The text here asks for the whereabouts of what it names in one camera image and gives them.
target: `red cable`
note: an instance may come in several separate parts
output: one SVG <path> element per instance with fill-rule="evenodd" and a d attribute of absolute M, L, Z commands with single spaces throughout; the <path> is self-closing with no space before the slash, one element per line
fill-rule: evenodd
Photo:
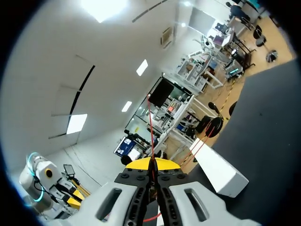
<path fill-rule="evenodd" d="M 143 220 L 143 222 L 149 222 L 149 221 L 152 221 L 154 219 L 157 219 L 160 215 L 161 215 L 161 213 L 159 213 L 158 215 L 156 215 L 156 216 L 154 216 L 152 218 L 145 219 L 145 220 Z"/>
<path fill-rule="evenodd" d="M 151 105 L 149 102 L 149 95 L 146 95 L 147 98 L 147 105 L 149 108 L 149 117 L 150 117 L 150 135 L 151 135 L 151 151 L 152 151 L 152 160 L 154 161 L 155 159 L 155 151 L 154 151 L 154 139 L 153 139 L 153 134 L 152 134 L 152 123 L 151 123 Z"/>
<path fill-rule="evenodd" d="M 206 130 L 205 130 L 205 133 L 207 132 L 207 130 L 209 129 L 209 126 L 210 126 L 211 122 L 208 124 Z M 194 145 L 194 147 L 192 148 L 192 150 L 198 145 L 198 143 L 200 142 L 201 139 L 198 140 L 198 142 Z M 183 158 L 183 161 L 181 162 L 181 164 L 179 164 L 180 166 L 186 162 L 186 159 L 187 157 L 189 157 L 190 155 L 192 154 L 192 152 L 188 153 L 184 158 Z"/>
<path fill-rule="evenodd" d="M 150 116 L 150 135 L 151 135 L 152 160 L 154 161 L 155 151 L 154 151 L 154 138 L 153 138 L 153 133 L 152 133 L 152 123 L 151 123 L 151 105 L 150 105 L 150 102 L 149 102 L 149 96 L 148 95 L 146 95 L 146 98 L 147 98 L 147 105 L 148 105 L 148 108 L 149 108 L 149 116 Z M 154 181 L 155 181 L 155 172 L 154 171 L 152 171 L 152 176 L 154 177 Z M 154 219 L 157 219 L 160 215 L 161 215 L 161 213 L 159 213 L 158 215 L 156 215 L 152 218 L 145 219 L 145 220 L 143 220 L 143 222 L 149 222 L 149 221 L 152 221 Z"/>
<path fill-rule="evenodd" d="M 208 138 L 210 137 L 210 135 L 212 134 L 213 130 L 214 130 L 215 126 L 213 126 L 211 132 L 209 133 L 209 135 L 207 136 L 206 140 L 204 140 L 203 144 L 201 145 L 201 147 L 197 150 L 197 152 L 193 155 L 193 157 L 183 166 L 183 168 L 196 156 L 196 154 L 199 152 L 199 150 L 201 150 L 202 146 L 206 143 L 206 141 L 208 140 Z"/>

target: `white box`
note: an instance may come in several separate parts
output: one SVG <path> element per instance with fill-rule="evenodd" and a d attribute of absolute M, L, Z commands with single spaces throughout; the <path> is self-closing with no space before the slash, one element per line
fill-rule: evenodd
<path fill-rule="evenodd" d="M 199 138 L 190 150 L 192 154 L 199 150 L 195 158 L 218 194 L 235 198 L 249 183 L 244 175 Z"/>

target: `ceiling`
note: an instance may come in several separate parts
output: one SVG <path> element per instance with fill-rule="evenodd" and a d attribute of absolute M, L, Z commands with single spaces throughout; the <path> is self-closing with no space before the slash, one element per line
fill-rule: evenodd
<path fill-rule="evenodd" d="M 129 0 L 99 23 L 80 0 L 49 0 L 28 23 L 11 53 L 1 89 L 1 142 L 10 169 L 33 151 L 50 154 L 123 127 L 161 75 L 162 32 L 189 23 L 191 7 L 168 0 Z M 176 39 L 185 33 L 179 26 Z M 139 77 L 137 68 L 148 68 Z M 72 114 L 87 113 L 80 133 L 63 135 L 77 90 L 90 74 Z M 127 101 L 130 109 L 122 113 Z"/>

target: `ceiling light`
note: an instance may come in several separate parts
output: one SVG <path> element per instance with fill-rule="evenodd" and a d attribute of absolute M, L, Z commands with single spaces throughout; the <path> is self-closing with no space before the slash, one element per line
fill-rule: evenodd
<path fill-rule="evenodd" d="M 126 5 L 127 0 L 81 0 L 81 6 L 100 23 L 120 13 Z"/>
<path fill-rule="evenodd" d="M 136 71 L 137 74 L 141 76 L 147 67 L 148 67 L 147 61 L 143 60 L 142 64 L 138 67 Z"/>
<path fill-rule="evenodd" d="M 184 2 L 184 6 L 191 6 L 191 3 L 190 2 L 188 2 L 188 1 L 186 1 L 186 2 Z"/>
<path fill-rule="evenodd" d="M 126 105 L 124 105 L 124 107 L 122 108 L 122 112 L 126 112 L 128 110 L 128 108 L 131 106 L 132 101 L 127 101 Z"/>
<path fill-rule="evenodd" d="M 87 116 L 87 114 L 71 115 L 67 134 L 80 132 L 83 129 Z"/>

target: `black table surface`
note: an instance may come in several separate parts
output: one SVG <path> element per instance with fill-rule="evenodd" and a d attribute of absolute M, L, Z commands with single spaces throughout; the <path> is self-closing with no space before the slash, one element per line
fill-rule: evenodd
<path fill-rule="evenodd" d="M 264 225 L 275 222 L 288 225 L 298 219 L 300 91 L 297 60 L 246 79 L 230 121 L 213 145 L 249 180 L 236 198 L 219 195 L 234 216 Z M 215 192 L 199 165 L 189 175 Z"/>

